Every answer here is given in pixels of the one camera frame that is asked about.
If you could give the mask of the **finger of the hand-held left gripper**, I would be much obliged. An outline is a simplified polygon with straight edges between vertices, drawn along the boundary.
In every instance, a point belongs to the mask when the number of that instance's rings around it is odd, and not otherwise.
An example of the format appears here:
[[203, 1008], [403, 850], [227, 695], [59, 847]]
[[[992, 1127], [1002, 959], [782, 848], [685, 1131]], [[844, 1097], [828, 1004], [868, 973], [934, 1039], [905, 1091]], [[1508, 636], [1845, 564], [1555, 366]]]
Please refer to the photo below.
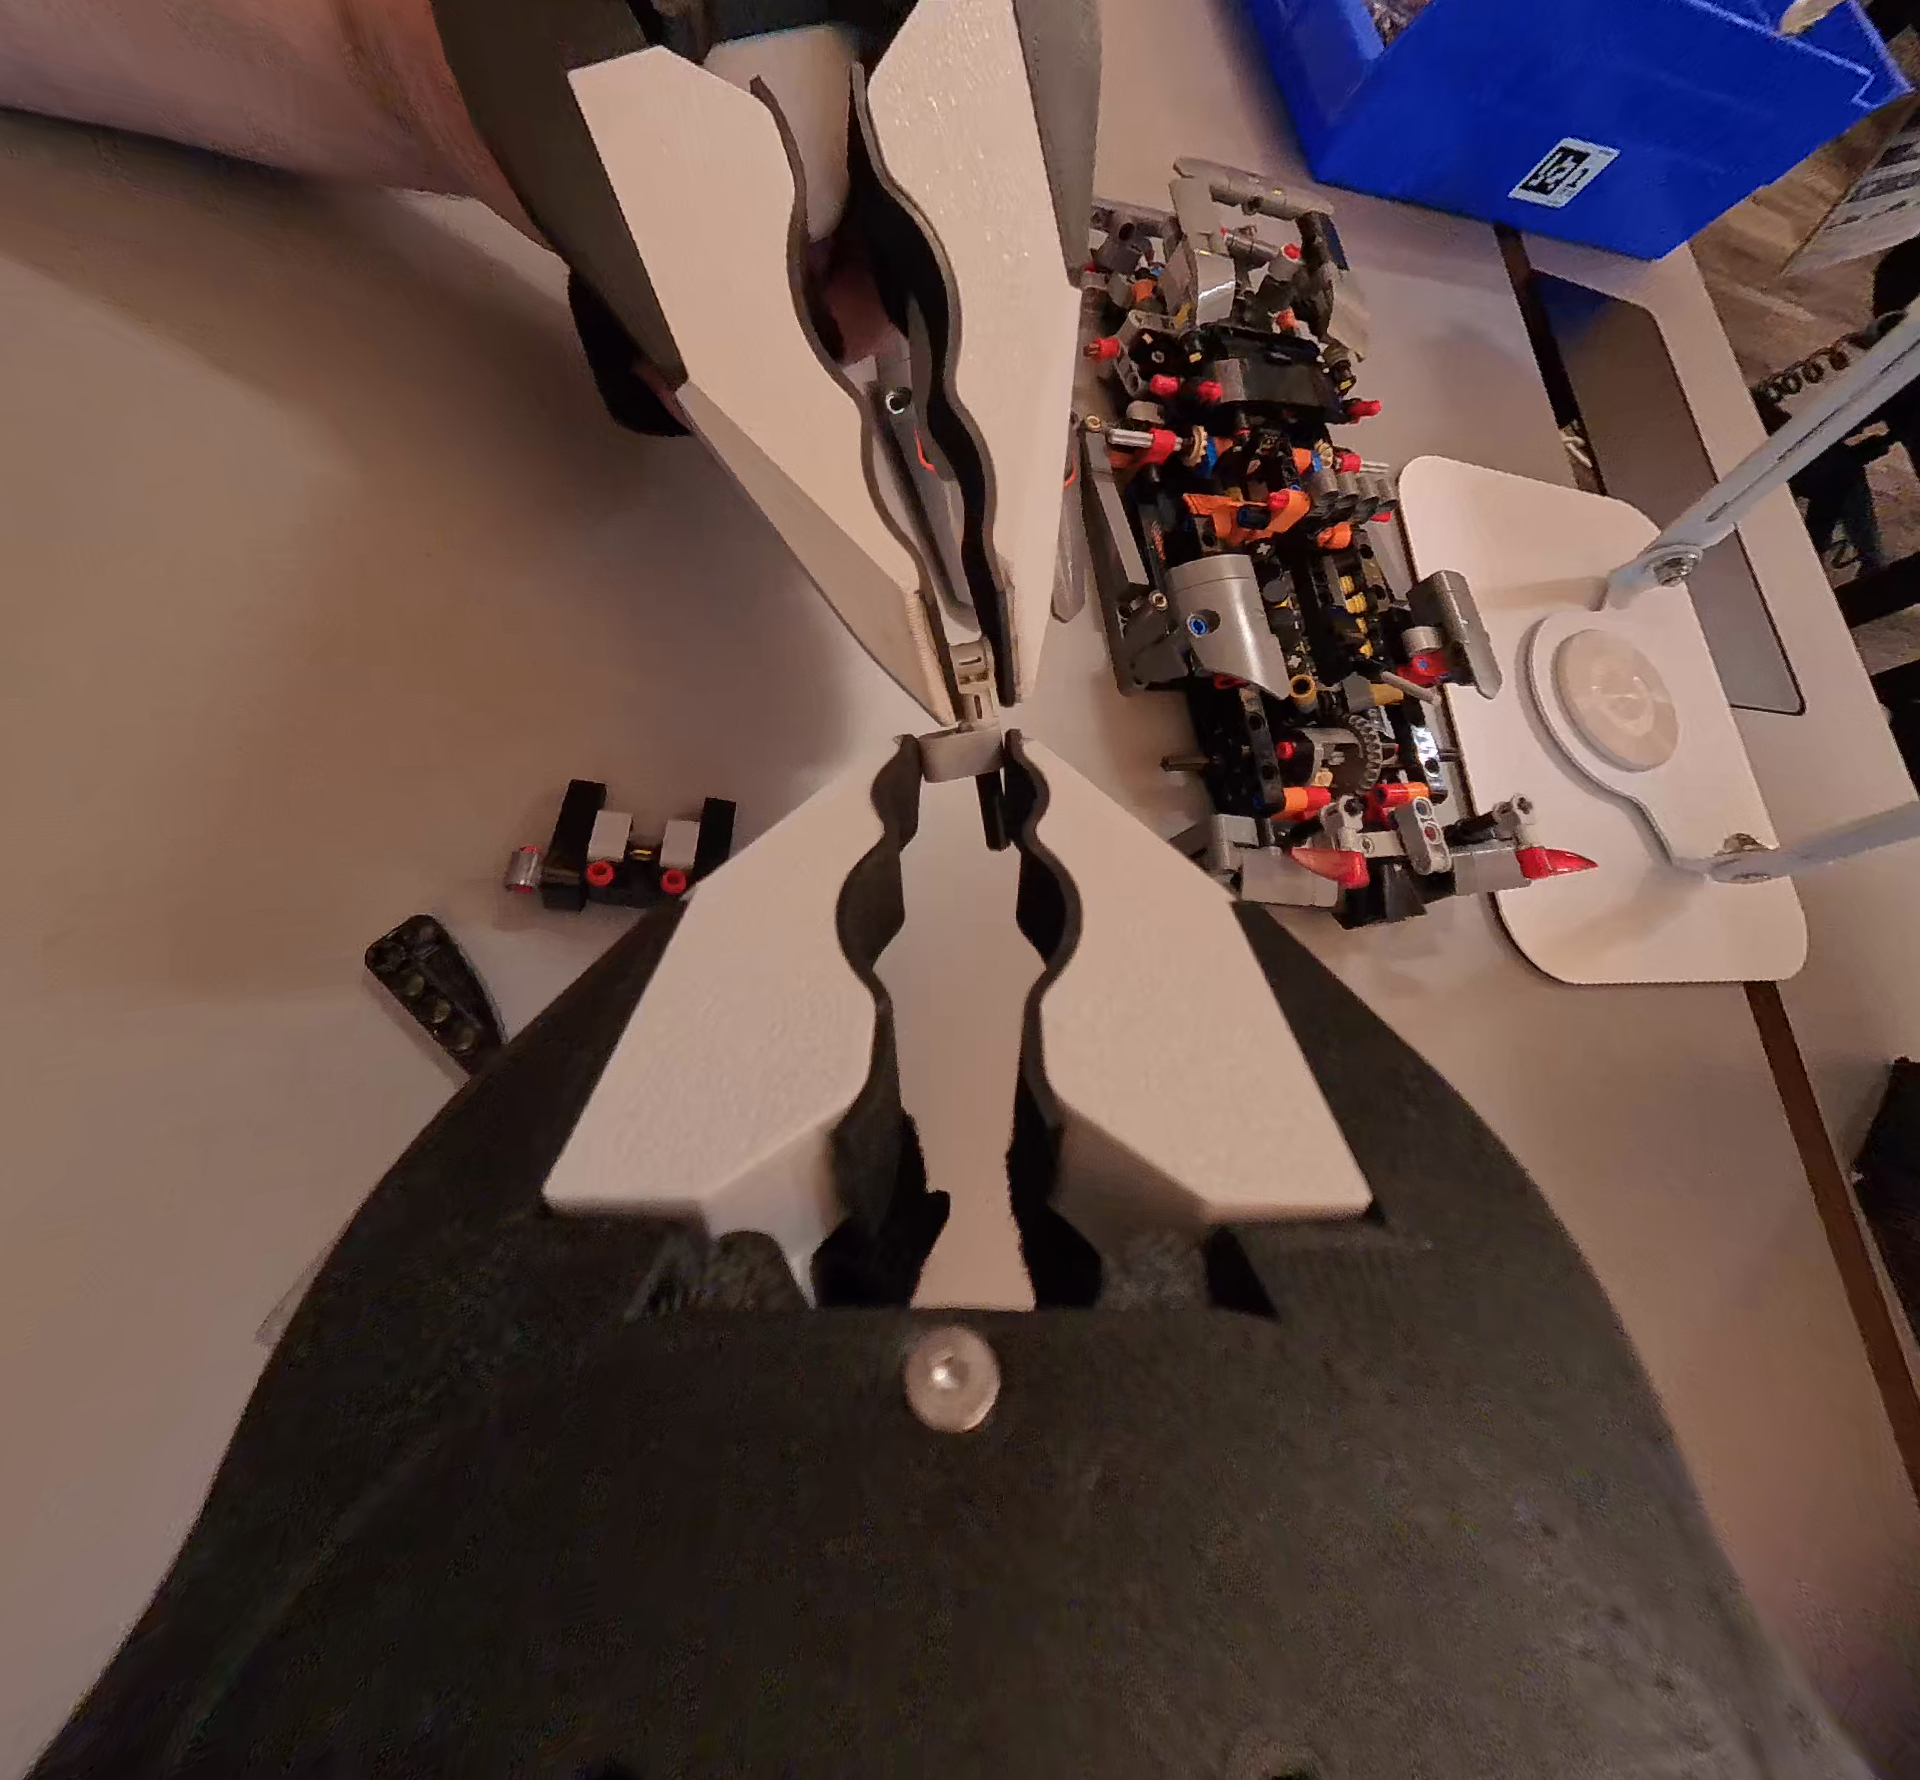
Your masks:
[[1050, 621], [1081, 300], [1013, 0], [919, 0], [855, 98], [929, 353], [926, 433], [962, 496], [962, 572], [1000, 698], [1034, 690]]
[[876, 664], [953, 724], [923, 564], [875, 489], [875, 420], [809, 323], [805, 171], [775, 96], [666, 46], [579, 67], [571, 88], [679, 355], [692, 430]]

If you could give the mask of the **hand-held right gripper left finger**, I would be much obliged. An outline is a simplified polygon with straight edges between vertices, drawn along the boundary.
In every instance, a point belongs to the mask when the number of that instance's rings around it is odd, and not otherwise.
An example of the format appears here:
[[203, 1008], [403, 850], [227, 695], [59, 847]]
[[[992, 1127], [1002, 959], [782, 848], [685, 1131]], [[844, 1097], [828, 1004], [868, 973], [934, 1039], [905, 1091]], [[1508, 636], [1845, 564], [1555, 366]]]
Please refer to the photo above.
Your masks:
[[896, 736], [702, 879], [545, 1185], [561, 1214], [695, 1223], [774, 1241], [830, 1304], [830, 1239], [875, 1237], [902, 1105], [881, 951], [921, 744]]

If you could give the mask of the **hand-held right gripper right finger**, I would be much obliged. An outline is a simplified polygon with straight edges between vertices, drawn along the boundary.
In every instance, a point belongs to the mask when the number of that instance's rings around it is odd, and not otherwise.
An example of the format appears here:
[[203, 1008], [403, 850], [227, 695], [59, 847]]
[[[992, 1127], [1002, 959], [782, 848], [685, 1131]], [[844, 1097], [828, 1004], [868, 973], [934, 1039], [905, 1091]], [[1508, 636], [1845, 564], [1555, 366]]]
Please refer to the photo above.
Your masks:
[[1372, 1191], [1228, 890], [1049, 746], [1010, 734], [1025, 1004], [1005, 1174], [1036, 1287], [1145, 1239], [1351, 1221]]

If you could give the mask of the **grey lego fin assembly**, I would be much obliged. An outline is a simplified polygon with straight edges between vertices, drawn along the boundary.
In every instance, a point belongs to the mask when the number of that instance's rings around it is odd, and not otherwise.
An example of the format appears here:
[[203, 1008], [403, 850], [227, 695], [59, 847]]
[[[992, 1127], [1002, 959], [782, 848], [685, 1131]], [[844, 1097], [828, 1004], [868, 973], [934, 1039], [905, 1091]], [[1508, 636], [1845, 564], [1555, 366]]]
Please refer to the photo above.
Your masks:
[[1013, 661], [997, 657], [962, 574], [962, 490], [923, 439], [896, 361], [885, 363], [868, 406], [879, 524], [860, 533], [861, 549], [839, 560], [849, 598], [834, 602], [835, 615], [927, 720], [949, 729], [997, 724], [1004, 733], [1018, 724], [1018, 688], [1038, 676], [1047, 641], [1040, 602], [1007, 609], [1010, 640], [1031, 643]]

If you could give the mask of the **lego technic car chassis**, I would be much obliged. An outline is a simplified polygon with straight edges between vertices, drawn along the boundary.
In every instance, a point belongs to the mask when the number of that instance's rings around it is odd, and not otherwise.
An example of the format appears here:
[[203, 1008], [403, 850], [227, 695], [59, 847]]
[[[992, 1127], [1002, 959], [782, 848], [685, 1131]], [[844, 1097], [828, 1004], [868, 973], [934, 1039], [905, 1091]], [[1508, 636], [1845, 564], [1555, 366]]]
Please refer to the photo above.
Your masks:
[[1177, 694], [1208, 814], [1176, 839], [1236, 899], [1397, 925], [1597, 870], [1524, 794], [1479, 806], [1448, 690], [1501, 666], [1467, 581], [1416, 576], [1392, 467], [1345, 430], [1367, 321], [1332, 215], [1241, 167], [1097, 200], [1079, 490], [1123, 690]]

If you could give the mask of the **black lego subassembly red pins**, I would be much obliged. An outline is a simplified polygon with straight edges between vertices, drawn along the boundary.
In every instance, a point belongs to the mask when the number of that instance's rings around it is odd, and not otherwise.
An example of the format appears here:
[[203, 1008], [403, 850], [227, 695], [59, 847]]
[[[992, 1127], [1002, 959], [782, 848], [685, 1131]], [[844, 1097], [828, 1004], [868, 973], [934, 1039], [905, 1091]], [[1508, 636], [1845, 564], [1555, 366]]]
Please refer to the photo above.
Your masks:
[[707, 800], [699, 817], [673, 819], [658, 839], [645, 839], [635, 817], [609, 804], [603, 781], [575, 777], [549, 842], [519, 847], [502, 886], [558, 912], [675, 907], [732, 855], [735, 814], [735, 802]]

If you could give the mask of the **black curved lego beam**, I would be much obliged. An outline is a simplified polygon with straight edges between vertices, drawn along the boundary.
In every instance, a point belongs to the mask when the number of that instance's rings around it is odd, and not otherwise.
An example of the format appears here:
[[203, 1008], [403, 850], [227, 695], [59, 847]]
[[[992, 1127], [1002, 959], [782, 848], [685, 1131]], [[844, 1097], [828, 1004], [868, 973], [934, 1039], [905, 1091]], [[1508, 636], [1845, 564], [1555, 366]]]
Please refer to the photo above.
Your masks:
[[486, 1072], [507, 1043], [493, 997], [445, 925], [414, 914], [363, 953], [371, 979], [461, 1072]]

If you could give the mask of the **blue plastic parts bin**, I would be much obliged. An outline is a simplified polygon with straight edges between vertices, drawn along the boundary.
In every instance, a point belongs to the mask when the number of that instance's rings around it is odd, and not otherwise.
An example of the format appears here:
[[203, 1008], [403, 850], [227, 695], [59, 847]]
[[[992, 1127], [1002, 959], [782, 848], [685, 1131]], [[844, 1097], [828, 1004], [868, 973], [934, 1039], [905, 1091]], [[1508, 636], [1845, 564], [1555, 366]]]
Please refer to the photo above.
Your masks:
[[1909, 96], [1853, 0], [1243, 0], [1312, 173], [1380, 198], [1658, 259]]

